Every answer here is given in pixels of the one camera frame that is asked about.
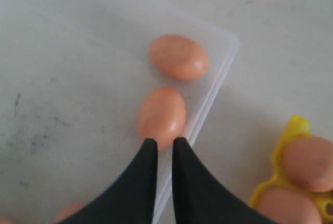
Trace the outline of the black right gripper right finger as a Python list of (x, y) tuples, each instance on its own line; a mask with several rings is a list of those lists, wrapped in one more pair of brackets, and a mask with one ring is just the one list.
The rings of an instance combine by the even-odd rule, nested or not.
[(176, 223), (274, 223), (223, 187), (186, 138), (173, 143), (172, 195)]

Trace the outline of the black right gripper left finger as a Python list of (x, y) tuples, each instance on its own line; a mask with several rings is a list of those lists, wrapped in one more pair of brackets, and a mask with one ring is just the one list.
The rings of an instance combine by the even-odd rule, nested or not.
[(146, 139), (129, 166), (99, 197), (60, 223), (152, 223), (158, 149)]

